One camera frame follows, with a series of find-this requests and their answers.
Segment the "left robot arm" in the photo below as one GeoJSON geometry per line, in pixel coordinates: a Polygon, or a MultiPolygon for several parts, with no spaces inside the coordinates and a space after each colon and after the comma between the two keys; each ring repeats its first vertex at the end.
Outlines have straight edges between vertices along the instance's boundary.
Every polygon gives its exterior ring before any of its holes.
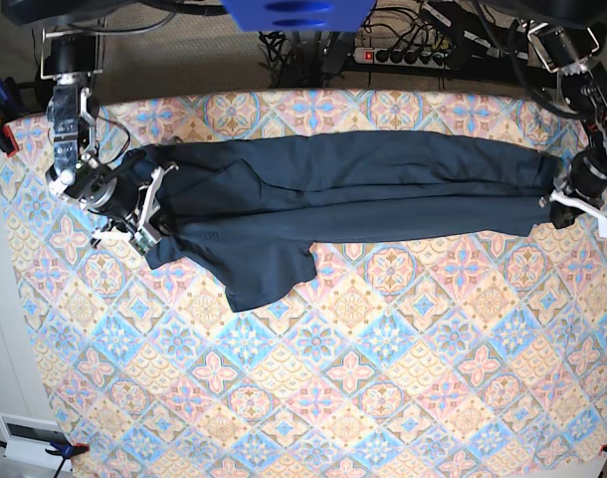
{"type": "Polygon", "coordinates": [[[554,179],[553,191],[541,198],[557,229],[581,214],[594,218],[607,239],[607,71],[597,57],[607,37],[606,1],[497,1],[513,20],[506,39],[484,28],[495,46],[508,55],[528,96],[548,112],[581,122],[587,146],[554,179]],[[557,101],[530,86],[517,57],[523,35],[544,68],[557,79],[557,101]]]}

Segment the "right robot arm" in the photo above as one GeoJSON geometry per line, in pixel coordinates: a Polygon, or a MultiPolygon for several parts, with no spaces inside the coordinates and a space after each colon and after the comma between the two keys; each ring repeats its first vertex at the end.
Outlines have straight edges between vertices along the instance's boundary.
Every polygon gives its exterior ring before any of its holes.
{"type": "Polygon", "coordinates": [[[148,179],[136,181],[131,170],[146,160],[144,152],[128,153],[124,146],[115,158],[101,160],[97,121],[125,129],[101,116],[92,92],[103,48],[98,32],[42,32],[40,78],[55,83],[46,106],[53,134],[53,164],[46,180],[56,198],[107,219],[92,234],[94,247],[104,240],[120,241],[144,256],[170,233],[156,194],[178,165],[155,164],[148,179]]]}

